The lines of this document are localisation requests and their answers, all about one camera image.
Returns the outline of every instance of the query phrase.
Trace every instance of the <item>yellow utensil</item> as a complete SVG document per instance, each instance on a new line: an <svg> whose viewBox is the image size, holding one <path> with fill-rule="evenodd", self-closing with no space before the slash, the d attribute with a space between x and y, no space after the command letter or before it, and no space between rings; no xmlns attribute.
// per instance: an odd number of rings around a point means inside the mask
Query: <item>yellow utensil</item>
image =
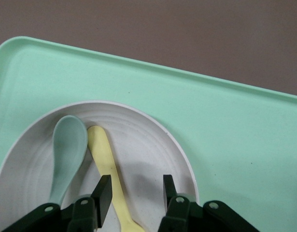
<svg viewBox="0 0 297 232"><path fill-rule="evenodd" d="M88 148L100 175L111 175L113 190L112 203L120 222L121 231L145 232L144 229L131 218L124 193L120 185L110 143L104 129L100 126L92 126L87 130L87 132Z"/></svg>

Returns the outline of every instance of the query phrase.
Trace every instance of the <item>light blue spoon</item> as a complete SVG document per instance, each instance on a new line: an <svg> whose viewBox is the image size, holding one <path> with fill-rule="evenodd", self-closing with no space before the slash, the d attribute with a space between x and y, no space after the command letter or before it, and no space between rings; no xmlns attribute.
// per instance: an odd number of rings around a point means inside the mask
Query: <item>light blue spoon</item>
<svg viewBox="0 0 297 232"><path fill-rule="evenodd" d="M49 202L61 205L85 156L86 126L76 116L64 116L55 126L53 140L54 175Z"/></svg>

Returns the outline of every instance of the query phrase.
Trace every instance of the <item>tray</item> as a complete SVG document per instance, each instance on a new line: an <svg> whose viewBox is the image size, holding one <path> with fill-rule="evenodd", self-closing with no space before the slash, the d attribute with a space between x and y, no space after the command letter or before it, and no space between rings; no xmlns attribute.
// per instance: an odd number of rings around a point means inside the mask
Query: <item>tray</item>
<svg viewBox="0 0 297 232"><path fill-rule="evenodd" d="M297 232L297 96L15 37L0 46L0 166L29 124L85 100L127 104L164 125L201 204L224 201L262 232Z"/></svg>

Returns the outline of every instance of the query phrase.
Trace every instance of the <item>plate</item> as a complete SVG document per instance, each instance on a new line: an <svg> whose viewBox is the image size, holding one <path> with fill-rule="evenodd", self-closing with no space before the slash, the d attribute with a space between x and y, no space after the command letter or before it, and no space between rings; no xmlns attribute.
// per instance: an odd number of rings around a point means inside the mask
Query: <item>plate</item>
<svg viewBox="0 0 297 232"><path fill-rule="evenodd" d="M54 161L52 135L56 123L65 115L78 116L87 128L99 125L105 129L130 214L146 232L156 232L165 215L164 174L173 175L178 192L194 195L198 201L195 176L184 151L156 120L116 102L76 102L42 116L8 152L0 169L0 231L48 202ZM62 208L80 195L91 194L99 179L87 150ZM100 231L120 231L112 205Z"/></svg>

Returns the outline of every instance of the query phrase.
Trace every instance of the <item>brown table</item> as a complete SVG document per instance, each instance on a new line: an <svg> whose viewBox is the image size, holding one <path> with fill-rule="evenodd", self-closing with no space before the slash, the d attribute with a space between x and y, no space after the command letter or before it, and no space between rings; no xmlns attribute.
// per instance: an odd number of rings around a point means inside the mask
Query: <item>brown table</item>
<svg viewBox="0 0 297 232"><path fill-rule="evenodd" d="M297 0L0 0L19 35L297 95Z"/></svg>

